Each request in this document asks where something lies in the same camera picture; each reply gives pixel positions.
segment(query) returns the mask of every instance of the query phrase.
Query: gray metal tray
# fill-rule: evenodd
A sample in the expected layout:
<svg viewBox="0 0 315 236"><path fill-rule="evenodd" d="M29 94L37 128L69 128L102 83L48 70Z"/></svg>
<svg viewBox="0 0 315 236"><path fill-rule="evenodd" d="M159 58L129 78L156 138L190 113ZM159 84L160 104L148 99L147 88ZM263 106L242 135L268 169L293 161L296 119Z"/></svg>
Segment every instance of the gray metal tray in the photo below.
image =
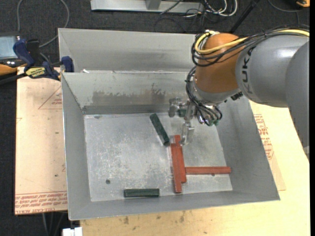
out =
<svg viewBox="0 0 315 236"><path fill-rule="evenodd" d="M278 192L247 99L228 100L219 126L194 123L183 147L186 166L230 166L229 175L188 176L173 193L168 135L183 119L170 118L168 100L186 98L185 72L63 73L63 121L71 220L278 200ZM158 198L124 198L124 189L159 188Z"/></svg>

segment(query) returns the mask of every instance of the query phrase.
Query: metal stand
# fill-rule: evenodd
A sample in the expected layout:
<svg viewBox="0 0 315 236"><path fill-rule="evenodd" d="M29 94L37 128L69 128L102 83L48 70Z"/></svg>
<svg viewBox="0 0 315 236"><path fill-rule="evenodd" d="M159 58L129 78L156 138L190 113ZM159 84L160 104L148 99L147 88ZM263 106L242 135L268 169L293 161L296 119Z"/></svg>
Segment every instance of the metal stand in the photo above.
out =
<svg viewBox="0 0 315 236"><path fill-rule="evenodd" d="M92 11L141 11L163 12L178 0L91 0ZM189 9L199 9L199 2L180 2L172 13L185 13Z"/></svg>

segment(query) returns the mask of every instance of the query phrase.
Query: black cable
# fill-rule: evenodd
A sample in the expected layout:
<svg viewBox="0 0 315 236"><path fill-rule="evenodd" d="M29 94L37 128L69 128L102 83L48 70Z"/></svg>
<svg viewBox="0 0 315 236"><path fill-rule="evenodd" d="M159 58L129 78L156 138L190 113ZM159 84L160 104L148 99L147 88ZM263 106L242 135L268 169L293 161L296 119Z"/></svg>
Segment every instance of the black cable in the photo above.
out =
<svg viewBox="0 0 315 236"><path fill-rule="evenodd" d="M61 216L60 216L60 219L59 219L59 221L58 221L58 224L57 224L57 226L56 226L56 229L55 229L55 232L54 232L53 236L56 236L56 235L57 235L58 230L59 230L60 223L62 222L64 215L65 215L65 213L62 212L62 214L61 214Z"/></svg>
<svg viewBox="0 0 315 236"><path fill-rule="evenodd" d="M279 10L279 11L282 11L282 12L289 12L289 13L296 13L296 20L297 20L297 23L298 24L300 24L300 17L299 17L299 14L298 14L298 12L300 12L301 11L301 9L298 9L298 10L286 10L286 9L282 9L282 8L279 8L279 7L277 7L277 6L275 6L272 2L271 2L271 0L267 0L268 2L269 2L269 4L273 7L273 8L275 8L276 10Z"/></svg>
<svg viewBox="0 0 315 236"><path fill-rule="evenodd" d="M6 83L9 83L9 82L12 82L12 81L16 81L17 79L20 79L20 78L23 78L23 77L26 77L26 76L27 75L25 73L22 73L22 74L19 74L19 75L15 75L15 76L9 77L7 79L2 79L2 80L0 80L0 85L6 84Z"/></svg>
<svg viewBox="0 0 315 236"><path fill-rule="evenodd" d="M277 36L277 35L283 35L283 34L286 34L286 35L301 35L299 33L293 33L293 32L278 32L280 30L289 30L289 29L292 29L290 27L283 27L283 28L274 28L272 30L269 30L269 31L266 31L266 32L262 32L262 33L259 33L259 34L255 34L255 35L252 35L252 36L248 36L247 39L245 39L243 42L240 42L232 47L230 47L229 49L227 49L226 51L220 53L220 54L217 54L217 55L211 55L211 53L209 54L206 54L206 55L197 55L196 54L196 51L194 49L194 46L195 46L195 43L196 41L198 40L198 38L196 39L195 43L193 44L192 48L191 48L191 53L192 53L192 61L194 62L194 64L200 66L200 67L206 67L206 66L209 66L211 64L214 64L214 63L217 63L217 62L223 62L223 60L219 61L224 55L226 55L227 53L230 53L236 49L239 49L243 46L249 46L249 45L252 45L252 44L258 44L259 42L267 39L267 38L270 38L270 37L273 37L273 36ZM203 59L203 60L207 60L209 63L208 64L199 64L196 59Z"/></svg>
<svg viewBox="0 0 315 236"><path fill-rule="evenodd" d="M220 118L219 118L219 120L221 120L222 119L222 117L223 117L223 114L222 114L222 112L220 111L220 109L217 107L217 106L215 106L215 110L220 114Z"/></svg>
<svg viewBox="0 0 315 236"><path fill-rule="evenodd" d="M44 213L42 213L42 217L43 217L43 224L44 224L44 228L45 228L45 233L47 236L49 236L49 232L48 232L48 228L47 228L47 222L46 222L46 215Z"/></svg>
<svg viewBox="0 0 315 236"><path fill-rule="evenodd" d="M283 11L283 12L300 12L300 11L301 11L300 9L299 9L299 10L286 10L286 9L281 9L281 8L275 6L275 5L271 2L271 0L267 0L267 1L269 2L269 4L270 4L272 7L274 7L275 9L277 9L277 10L279 10L279 11Z"/></svg>
<svg viewBox="0 0 315 236"><path fill-rule="evenodd" d="M20 31L20 15L19 15L19 10L20 10L20 5L21 3L23 2L24 0L20 0L18 2L18 5L17 5L17 8L16 8L16 15L17 15L17 23L18 23L18 26L17 26L17 31L19 32ZM64 25L63 28L66 28L68 26L68 23L69 23L69 19L70 19L70 12L69 12L69 8L68 8L68 5L64 2L64 0L59 0L65 7L66 11L67 11L67 19L66 19L66 23ZM44 44L40 45L39 47L42 48L50 43L52 43L56 38L58 37L58 35L54 36L52 39L50 39L49 41L45 42Z"/></svg>
<svg viewBox="0 0 315 236"><path fill-rule="evenodd" d="M160 13L160 15L169 12L171 9L173 9L175 6L177 6L180 2L182 2L183 0L178 0L176 3L174 3L171 7L169 7L167 10L163 11Z"/></svg>
<svg viewBox="0 0 315 236"><path fill-rule="evenodd" d="M241 17L237 20L234 26L231 28L230 32L235 32L236 29L240 26L240 24L244 21L244 19L249 15L249 13L256 7L260 0L252 0L247 8L244 10Z"/></svg>

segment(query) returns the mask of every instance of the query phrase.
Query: wire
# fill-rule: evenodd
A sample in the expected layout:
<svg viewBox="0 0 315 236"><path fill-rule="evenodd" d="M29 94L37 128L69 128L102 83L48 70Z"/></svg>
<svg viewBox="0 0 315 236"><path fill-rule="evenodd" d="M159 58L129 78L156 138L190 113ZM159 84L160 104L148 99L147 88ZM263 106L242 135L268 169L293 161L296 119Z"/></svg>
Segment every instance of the wire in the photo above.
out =
<svg viewBox="0 0 315 236"><path fill-rule="evenodd" d="M225 14L224 12L227 10L228 8L228 2L227 0L223 0L224 2L224 8L220 8L218 10L214 9L208 2L208 0L203 0L205 6L207 7L206 9L206 12L208 13L212 13L212 14L216 14L216 15L219 15L219 16L223 16L223 17L230 17L230 16L233 16L236 11L237 11L237 8L238 8L238 3L237 3L237 0L233 0L233 4L234 4L234 9L232 12L229 12L227 14Z"/></svg>
<svg viewBox="0 0 315 236"><path fill-rule="evenodd" d="M58 224L57 224L57 226L56 226L56 229L55 229L55 232L54 232L53 236L56 236L56 235L57 235L57 232L58 232L58 230L59 230L60 223L62 222L63 216L64 216L65 214L66 214L66 213L62 212L62 214L61 214L61 216L60 216L60 219L59 219L59 221L58 221Z"/></svg>
<svg viewBox="0 0 315 236"><path fill-rule="evenodd" d="M223 62L227 59L230 59L231 57L237 55L243 50L243 47L251 46L251 45L257 45L260 42L274 36L278 35L296 35L296 36L310 36L310 30L309 26L302 26L302 25L291 25L291 26L281 26L276 27L268 31L264 31L258 34L246 36L246 37L239 37L231 42L228 42L226 44L217 46L215 48L207 49L207 50L201 50L200 46L203 46L204 40L206 40L209 37L212 37L216 34L219 34L217 31L210 30L208 32L205 32L204 34L198 34L196 36L196 40L194 44L191 47L191 53L192 53L192 61L196 66L194 66L191 71L187 75L186 79L186 92L190 99L190 101L196 105L197 111L200 113L200 117L202 118L202 121L206 123L207 125L211 126L211 123L207 121L207 119L204 118L202 111L207 113L212 120L219 121L222 119L222 112L217 107L216 104L213 105L213 109L206 106L207 103L202 103L196 99L196 97L192 94L190 91L190 83L191 78L194 76L196 72L197 67L209 67L212 64ZM231 54L227 58L224 58L224 55L229 54L233 51L236 51L236 53ZM207 61L206 64L200 64L197 62L196 59L202 59Z"/></svg>
<svg viewBox="0 0 315 236"><path fill-rule="evenodd" d="M160 15L169 12L171 9L173 9L174 7L176 7L180 2L182 2L183 0L178 0L176 3L174 3L171 7L169 7L167 10L163 11L160 13Z"/></svg>
<svg viewBox="0 0 315 236"><path fill-rule="evenodd" d="M20 28L21 28L21 25L20 25L20 15L19 15L19 10L20 10L20 5L21 3L23 2L24 0L20 0L18 2L18 5L17 5L17 8L16 8L16 15L17 15L17 31L19 32L20 31ZM59 0L60 2L63 3L63 5L65 6L65 9L67 11L67 19L66 19L66 23L64 25L63 28L66 28L68 26L68 23L69 23L69 19L70 19L70 12L69 12L69 8L68 8L68 5L64 2L64 0ZM40 45L39 47L42 48L50 43L52 43L56 38L58 37L58 35L54 36L52 39L50 39L49 41L45 42L44 44Z"/></svg>
<svg viewBox="0 0 315 236"><path fill-rule="evenodd" d="M283 12L300 12L301 10L286 10L286 9L281 9L277 6L275 6L270 0L267 0L269 2L269 4L274 7L275 9L279 10L279 11L283 11Z"/></svg>
<svg viewBox="0 0 315 236"><path fill-rule="evenodd" d="M272 32L269 32L269 33L263 33L261 36L262 37L266 37L267 34L272 34L272 33L289 33L289 34L297 34L297 35L304 35L304 36L307 36L309 37L310 36L310 33L309 31L305 31L305 30L301 30L301 29L281 29L281 30L276 30L276 31L272 31ZM216 46L216 47L213 47L211 49L206 49L206 50L201 50L199 48L199 45L201 43L202 40L204 40L205 38L207 37L210 37L210 36L213 36L215 34L218 34L217 31L209 31L209 32L206 32L204 33L203 35L201 35L195 42L194 44L194 50L198 53L198 54L201 54L201 55L206 55L206 54L211 54L213 52L216 52L222 48L226 48L226 47L233 47L233 46L236 46L242 42L245 42L246 40L250 40L252 39L253 37L252 36L248 36L248 37L243 37L243 38L237 38L231 42L228 42L226 44L223 44L223 45L220 45L220 46Z"/></svg>
<svg viewBox="0 0 315 236"><path fill-rule="evenodd" d="M43 217L43 224L44 224L44 228L45 228L45 233L47 236L49 236L49 232L48 232L48 228L47 228L47 222L46 222L46 216L44 213L42 213L42 217Z"/></svg>
<svg viewBox="0 0 315 236"><path fill-rule="evenodd" d="M298 12L300 12L301 9L299 9L299 10L286 10L286 9L282 9L282 8L279 8L279 7L275 6L275 5L271 2L271 0L267 0L267 1L268 1L269 4L270 4L273 8L275 8L276 10L279 10L279 11L282 11L282 12L293 12L293 13L296 13L296 20L297 20L297 23L298 23L298 24L300 23L300 17L299 17Z"/></svg>

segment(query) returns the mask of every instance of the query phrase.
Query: dark green block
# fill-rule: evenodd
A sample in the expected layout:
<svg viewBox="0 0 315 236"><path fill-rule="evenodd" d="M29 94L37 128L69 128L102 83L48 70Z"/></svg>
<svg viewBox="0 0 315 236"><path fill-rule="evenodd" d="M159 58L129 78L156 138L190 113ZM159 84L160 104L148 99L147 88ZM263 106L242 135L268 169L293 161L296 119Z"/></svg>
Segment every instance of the dark green block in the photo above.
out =
<svg viewBox="0 0 315 236"><path fill-rule="evenodd" d="M160 137L162 143L165 146L169 146L170 145L169 137L168 137L168 135L167 135L167 133L166 133L162 123L160 122L157 114L150 115L150 120L151 120L154 128L156 129L157 134Z"/></svg>
<svg viewBox="0 0 315 236"><path fill-rule="evenodd" d="M125 198L159 197L159 189L126 189Z"/></svg>

